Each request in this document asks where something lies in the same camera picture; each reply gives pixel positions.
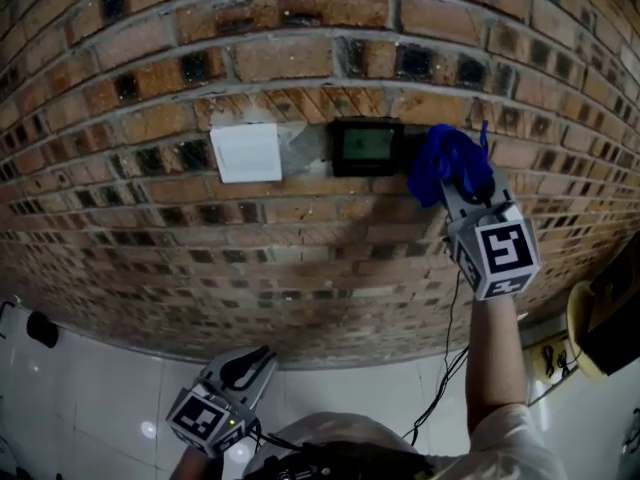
brick wall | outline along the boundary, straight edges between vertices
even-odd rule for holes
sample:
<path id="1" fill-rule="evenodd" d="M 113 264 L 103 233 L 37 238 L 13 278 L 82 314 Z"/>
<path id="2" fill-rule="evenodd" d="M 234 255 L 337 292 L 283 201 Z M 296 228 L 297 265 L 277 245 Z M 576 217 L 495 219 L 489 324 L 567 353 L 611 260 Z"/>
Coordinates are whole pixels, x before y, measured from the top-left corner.
<path id="1" fill-rule="evenodd" d="M 519 297 L 532 318 L 640 228 L 639 0 L 0 7 L 3 290 L 104 341 L 266 342 L 312 366 L 441 349 L 445 215 L 400 178 L 332 178 L 302 138 L 339 116 L 489 121 L 545 262 Z M 297 130 L 306 160 L 222 184 L 207 131 L 256 120 Z M 457 343 L 469 306 L 463 285 Z"/>

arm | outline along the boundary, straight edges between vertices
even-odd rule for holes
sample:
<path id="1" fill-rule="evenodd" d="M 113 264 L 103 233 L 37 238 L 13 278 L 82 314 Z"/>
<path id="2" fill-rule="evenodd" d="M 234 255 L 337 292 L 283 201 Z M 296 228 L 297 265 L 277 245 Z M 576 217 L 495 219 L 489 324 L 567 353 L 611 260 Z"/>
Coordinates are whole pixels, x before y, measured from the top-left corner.
<path id="1" fill-rule="evenodd" d="M 469 435 L 496 409 L 526 403 L 527 379 L 510 296 L 473 303 L 466 397 Z"/>
<path id="2" fill-rule="evenodd" d="M 224 456 L 210 459 L 194 448 L 187 448 L 171 475 L 171 480 L 220 480 Z"/>

white light switch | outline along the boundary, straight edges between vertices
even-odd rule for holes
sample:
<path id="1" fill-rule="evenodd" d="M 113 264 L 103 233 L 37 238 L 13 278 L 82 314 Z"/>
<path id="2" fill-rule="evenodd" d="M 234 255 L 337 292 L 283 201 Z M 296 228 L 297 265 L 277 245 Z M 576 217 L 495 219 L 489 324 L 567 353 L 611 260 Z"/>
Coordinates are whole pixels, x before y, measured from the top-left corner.
<path id="1" fill-rule="evenodd" d="M 212 128 L 209 135 L 224 183 L 282 179 L 276 124 Z"/>

white sleeve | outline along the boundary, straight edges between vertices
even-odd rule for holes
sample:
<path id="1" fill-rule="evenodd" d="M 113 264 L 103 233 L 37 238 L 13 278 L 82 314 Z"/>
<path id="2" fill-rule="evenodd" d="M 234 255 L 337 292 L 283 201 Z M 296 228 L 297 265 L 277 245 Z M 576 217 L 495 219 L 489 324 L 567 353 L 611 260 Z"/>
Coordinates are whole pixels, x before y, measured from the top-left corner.
<path id="1" fill-rule="evenodd" d="M 471 450 L 438 478 L 566 480 L 562 463 L 544 446 L 524 405 L 501 407 L 471 436 Z"/>

blue cloth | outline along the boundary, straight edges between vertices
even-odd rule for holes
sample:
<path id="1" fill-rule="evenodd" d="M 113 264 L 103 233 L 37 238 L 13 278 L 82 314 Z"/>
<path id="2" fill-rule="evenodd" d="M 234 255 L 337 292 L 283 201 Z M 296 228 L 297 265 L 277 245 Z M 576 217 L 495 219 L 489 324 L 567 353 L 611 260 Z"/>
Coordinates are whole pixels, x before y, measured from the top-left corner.
<path id="1" fill-rule="evenodd" d="M 457 181 L 468 194 L 478 194 L 493 177 L 489 164 L 488 122 L 482 124 L 480 145 L 448 124 L 429 130 L 416 158 L 407 185 L 423 208 L 444 203 L 440 180 Z"/>

